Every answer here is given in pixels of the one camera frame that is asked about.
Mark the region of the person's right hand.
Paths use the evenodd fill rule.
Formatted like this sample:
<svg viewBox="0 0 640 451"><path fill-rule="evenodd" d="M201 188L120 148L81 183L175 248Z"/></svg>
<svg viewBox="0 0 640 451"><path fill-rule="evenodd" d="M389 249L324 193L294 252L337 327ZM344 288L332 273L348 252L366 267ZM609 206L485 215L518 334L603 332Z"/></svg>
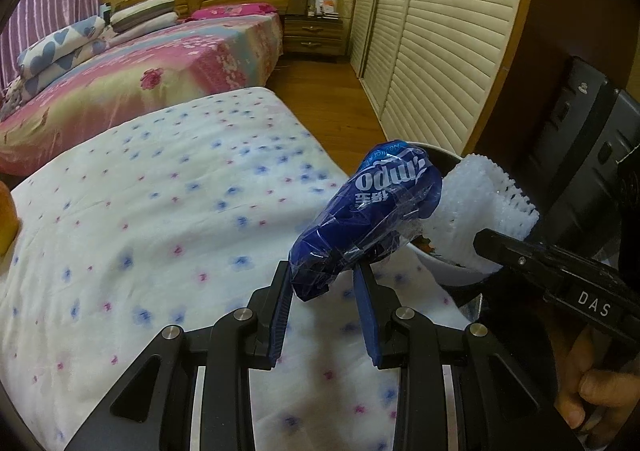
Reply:
<svg viewBox="0 0 640 451"><path fill-rule="evenodd" d="M639 376L598 370L589 329L574 341L552 334L551 344L559 384L555 408L571 429L581 427L587 420L587 403L604 408L600 421L588 435L600 443L611 441L639 402Z"/></svg>

